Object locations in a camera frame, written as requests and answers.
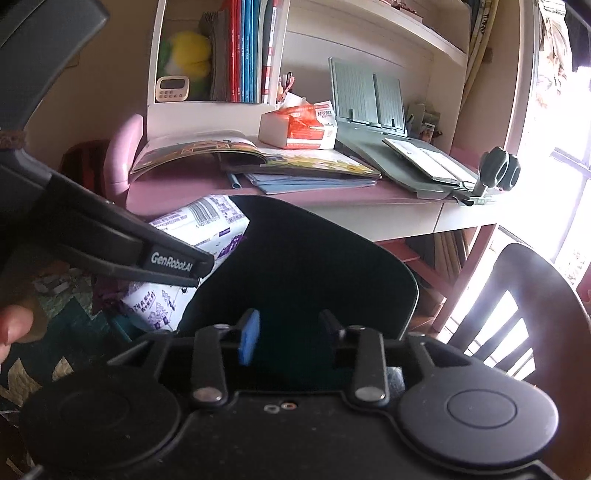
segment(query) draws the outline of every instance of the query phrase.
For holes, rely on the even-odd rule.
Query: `pink desk surface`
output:
[[[262,195],[247,179],[234,190],[228,178],[211,157],[184,158],[161,165],[142,175],[129,187],[126,208],[146,219],[172,212],[208,194]],[[453,203],[453,200],[421,200],[414,193],[389,180],[379,180],[375,187],[315,190],[273,195],[294,205],[343,206],[401,203]]]

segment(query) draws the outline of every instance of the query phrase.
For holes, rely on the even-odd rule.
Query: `metal screw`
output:
[[[265,405],[263,407],[263,410],[265,410],[267,413],[279,413],[279,411],[281,410],[277,405]]]
[[[361,387],[355,390],[355,397],[361,401],[375,402],[386,398],[386,394],[378,387]]]
[[[215,403],[222,399],[222,392],[215,387],[203,387],[193,392],[193,398],[203,403]]]
[[[283,408],[283,410],[295,410],[297,408],[297,403],[286,401],[281,404],[281,408]]]

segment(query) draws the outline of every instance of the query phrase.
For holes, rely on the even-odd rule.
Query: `shelf board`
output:
[[[470,10],[470,6],[462,0],[428,0],[427,3],[433,4],[439,10]]]
[[[438,4],[454,5],[455,0],[437,0]],[[454,63],[465,67],[467,57],[464,52],[455,47],[420,22],[389,7],[380,0],[293,0],[292,6],[306,9],[306,5],[316,4],[340,12],[345,12],[371,24],[408,38],[435,53],[443,53]]]

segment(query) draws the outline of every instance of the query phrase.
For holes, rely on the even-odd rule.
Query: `hand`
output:
[[[10,353],[10,346],[28,333],[33,325],[33,312],[20,305],[0,309],[0,364]]]

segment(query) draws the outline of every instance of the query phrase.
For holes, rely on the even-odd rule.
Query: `orange tissue package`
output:
[[[331,150],[336,128],[332,103],[308,103],[261,115],[259,140],[277,148]]]

